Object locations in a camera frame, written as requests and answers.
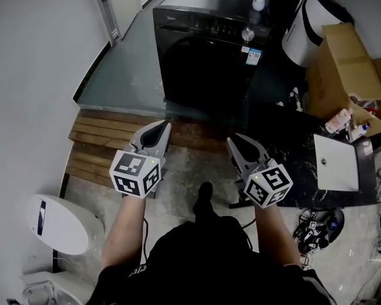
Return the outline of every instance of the concrete floor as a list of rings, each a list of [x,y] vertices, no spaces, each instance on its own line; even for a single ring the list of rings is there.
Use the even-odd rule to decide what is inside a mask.
[[[168,173],[160,183],[156,198],[147,200],[145,211],[145,218],[149,221],[147,253],[170,229],[194,219],[192,206],[197,198],[199,185],[206,180],[214,185],[212,203],[219,215],[232,215],[241,224],[249,223],[253,219],[251,207],[228,209],[228,204],[236,200],[237,191],[233,184],[236,173],[227,157],[180,147],[172,147],[166,156]],[[74,177],[70,178],[65,198],[99,216],[105,224],[106,235],[121,202],[121,196],[116,191]],[[369,261],[377,236],[377,211],[377,206],[344,209],[345,227],[342,234],[328,248],[311,256],[310,268],[317,271],[338,304],[350,304],[365,283],[366,286],[361,290],[360,296],[371,297],[381,281],[381,262]],[[281,213],[288,229],[292,232],[297,226],[301,210],[282,208]],[[250,226],[246,232],[254,251],[257,251],[255,226]],[[60,265],[82,279],[96,284],[100,273],[101,252],[102,245],[98,245],[85,255],[61,255],[73,266],[66,261],[60,261]]]

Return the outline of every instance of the soap dispenser bottle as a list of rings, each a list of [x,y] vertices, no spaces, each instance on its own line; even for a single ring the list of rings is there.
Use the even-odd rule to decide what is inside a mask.
[[[257,11],[262,11],[265,8],[265,0],[254,0],[253,8]]]

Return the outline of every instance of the black shirt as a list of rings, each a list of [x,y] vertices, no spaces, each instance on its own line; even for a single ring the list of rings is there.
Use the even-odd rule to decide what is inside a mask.
[[[156,243],[146,264],[104,269],[89,305],[128,302],[334,304],[313,270],[279,266],[250,250],[233,217],[187,222]]]

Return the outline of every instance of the black marble countertop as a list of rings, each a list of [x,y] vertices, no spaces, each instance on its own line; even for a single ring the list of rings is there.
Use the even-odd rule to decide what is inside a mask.
[[[277,105],[261,105],[250,109],[248,135],[257,139],[270,157],[282,163],[293,181],[282,207],[343,208],[377,203],[374,155],[364,154],[369,139],[354,146],[358,157],[359,191],[325,191],[318,188],[314,134],[328,136],[323,122],[313,116],[290,111]]]

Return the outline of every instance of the black shoe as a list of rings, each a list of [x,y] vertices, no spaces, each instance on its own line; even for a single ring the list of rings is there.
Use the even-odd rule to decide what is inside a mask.
[[[213,207],[210,204],[211,196],[213,194],[213,185],[210,182],[205,182],[199,188],[199,198],[193,206],[193,213],[203,213],[206,210],[213,211]]]
[[[198,201],[209,201],[213,195],[213,185],[210,182],[205,182],[199,188],[199,199]]]

